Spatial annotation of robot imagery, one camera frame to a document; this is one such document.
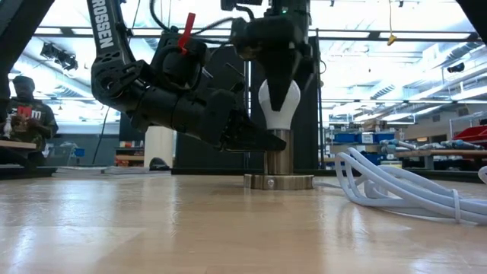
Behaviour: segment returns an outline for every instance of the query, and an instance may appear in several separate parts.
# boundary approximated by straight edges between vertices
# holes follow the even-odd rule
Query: black robotic arm
[[[120,6],[111,0],[88,0],[97,47],[91,67],[94,97],[126,113],[132,126],[145,131],[164,126],[194,136],[226,151],[272,151],[285,142],[253,124],[236,103],[238,73],[203,73],[205,43],[194,37],[163,32],[151,64],[136,61],[128,43],[130,30]],[[219,77],[235,78],[232,87],[216,88]]]

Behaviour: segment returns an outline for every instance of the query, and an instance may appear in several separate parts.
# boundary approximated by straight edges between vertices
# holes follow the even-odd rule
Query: white tube
[[[378,167],[353,148],[349,148],[349,154],[337,154],[336,176],[345,195],[352,202],[389,212],[454,218],[458,222],[464,220],[487,225],[487,201],[465,199],[456,190],[449,190],[407,170]],[[343,175],[342,162],[345,162],[346,176]],[[353,177],[352,168],[362,174],[357,180]],[[479,171],[479,177],[487,183],[487,167]],[[362,183],[364,194],[358,189]],[[388,192],[399,198],[388,196]]]

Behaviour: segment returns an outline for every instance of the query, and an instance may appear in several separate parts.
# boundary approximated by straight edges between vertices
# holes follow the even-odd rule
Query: wooden table surface
[[[335,178],[317,179],[336,183]],[[487,186],[445,183],[487,198]],[[487,273],[487,228],[242,177],[0,183],[1,273]]]
[[[0,146],[6,148],[23,148],[23,149],[36,149],[36,144],[26,142],[13,142],[0,140]]]
[[[421,156],[487,156],[487,151],[459,150],[459,149],[434,149],[396,152],[396,157],[421,157]]]

